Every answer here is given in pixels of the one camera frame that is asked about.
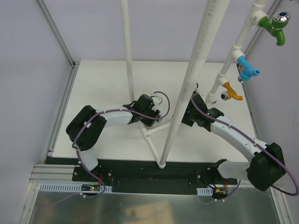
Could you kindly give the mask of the white PVC pipe frame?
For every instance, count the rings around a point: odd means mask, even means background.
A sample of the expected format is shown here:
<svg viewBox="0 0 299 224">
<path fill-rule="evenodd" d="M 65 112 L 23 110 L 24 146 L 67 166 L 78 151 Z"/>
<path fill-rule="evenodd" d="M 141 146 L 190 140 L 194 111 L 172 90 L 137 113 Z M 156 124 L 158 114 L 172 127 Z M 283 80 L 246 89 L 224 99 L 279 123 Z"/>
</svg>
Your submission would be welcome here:
<svg viewBox="0 0 299 224">
<path fill-rule="evenodd" d="M 156 162 L 159 168 L 164 168 L 169 155 L 171 146 L 178 132 L 183 115 L 190 101 L 193 88 L 198 80 L 203 66 L 206 62 L 208 53 L 212 47 L 220 24 L 228 7 L 228 0 L 209 0 L 203 14 L 203 18 L 197 33 L 196 41 L 192 50 L 191 58 L 187 66 L 183 84 L 180 90 L 178 101 L 174 110 L 170 128 L 166 138 L 165 146 L 161 156 L 158 156 Z M 126 56 L 126 68 L 128 77 L 128 90 L 130 100 L 134 100 L 134 83 L 132 53 L 130 42 L 130 28 L 128 15 L 128 2 L 120 1 L 121 20 L 124 38 L 124 48 Z"/>
</svg>

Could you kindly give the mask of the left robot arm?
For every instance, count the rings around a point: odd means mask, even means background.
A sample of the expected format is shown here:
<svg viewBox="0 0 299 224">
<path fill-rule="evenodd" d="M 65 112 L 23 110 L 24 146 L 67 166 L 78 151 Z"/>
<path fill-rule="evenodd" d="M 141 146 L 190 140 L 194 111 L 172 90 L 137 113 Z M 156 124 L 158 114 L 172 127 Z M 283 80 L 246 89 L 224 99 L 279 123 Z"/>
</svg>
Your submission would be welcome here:
<svg viewBox="0 0 299 224">
<path fill-rule="evenodd" d="M 113 109 L 111 112 L 102 111 L 101 114 L 91 105 L 84 106 L 66 128 L 67 135 L 77 147 L 80 161 L 85 165 L 83 177 L 93 182 L 99 176 L 94 145 L 105 127 L 128 125 L 139 121 L 152 126 L 160 117 L 160 110 L 157 107 L 162 101 L 159 96 L 150 97 L 143 94 L 137 101 Z"/>
</svg>

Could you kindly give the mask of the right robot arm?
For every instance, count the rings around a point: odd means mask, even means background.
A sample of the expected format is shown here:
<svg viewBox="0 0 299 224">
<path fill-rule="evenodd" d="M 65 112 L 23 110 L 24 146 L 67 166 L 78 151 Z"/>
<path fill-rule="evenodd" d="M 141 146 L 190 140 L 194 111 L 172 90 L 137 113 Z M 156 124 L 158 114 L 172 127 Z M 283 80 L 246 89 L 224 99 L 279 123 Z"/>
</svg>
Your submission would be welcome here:
<svg viewBox="0 0 299 224">
<path fill-rule="evenodd" d="M 197 124 L 221 137 L 247 159 L 246 162 L 221 159 L 214 163 L 210 178 L 215 184 L 234 178 L 249 181 L 256 189 L 266 191 L 286 174 L 281 167 L 285 161 L 278 144 L 267 144 L 238 131 L 223 112 L 214 107 L 207 108 L 202 96 L 196 91 L 192 93 L 182 123 L 188 126 Z"/>
</svg>

